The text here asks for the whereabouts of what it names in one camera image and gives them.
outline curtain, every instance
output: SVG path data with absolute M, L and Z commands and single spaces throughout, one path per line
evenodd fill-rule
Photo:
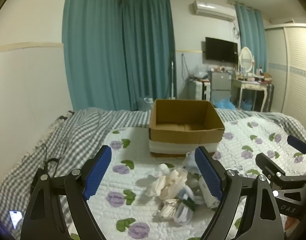
M 240 26 L 241 48 L 248 47 L 255 59 L 255 69 L 262 68 L 266 72 L 267 49 L 262 13 L 239 3 L 236 3 L 235 9 Z
M 130 110 L 119 0 L 65 0 L 62 41 L 75 110 Z
M 121 5 L 131 108 L 137 109 L 143 97 L 171 95 L 175 50 L 171 5 L 170 0 L 121 0 Z

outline silver screw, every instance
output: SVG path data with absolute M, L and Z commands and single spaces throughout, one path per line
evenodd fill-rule
M 233 170 L 228 170 L 227 173 L 228 173 L 229 176 L 235 176 L 235 174 L 236 174 L 235 171 L 233 171 Z
M 264 175 L 261 174 L 258 177 L 261 181 L 266 181 L 266 177 Z
M 48 178 L 48 175 L 47 175 L 47 174 L 43 174 L 43 175 L 40 177 L 41 180 L 46 180 L 47 178 Z
M 72 171 L 72 175 L 77 176 L 81 173 L 81 171 L 79 169 L 75 169 Z

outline white louvered door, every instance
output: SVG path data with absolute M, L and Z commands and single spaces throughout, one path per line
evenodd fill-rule
M 266 30 L 268 72 L 272 75 L 274 95 L 271 112 L 282 112 L 286 80 L 287 80 L 287 49 L 283 28 Z
M 306 27 L 286 27 L 285 37 L 289 71 L 283 114 L 306 128 Z

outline phone screen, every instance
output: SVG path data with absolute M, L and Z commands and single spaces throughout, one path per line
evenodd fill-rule
M 16 229 L 18 222 L 22 219 L 22 213 L 20 211 L 13 211 L 13 210 L 10 210 L 9 212 L 13 227 L 14 229 Z

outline air conditioner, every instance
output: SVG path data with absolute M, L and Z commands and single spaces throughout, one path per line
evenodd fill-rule
M 229 22 L 234 21 L 236 17 L 235 9 L 221 5 L 194 1 L 193 7 L 194 7 L 194 13 L 196 15 L 213 17 Z

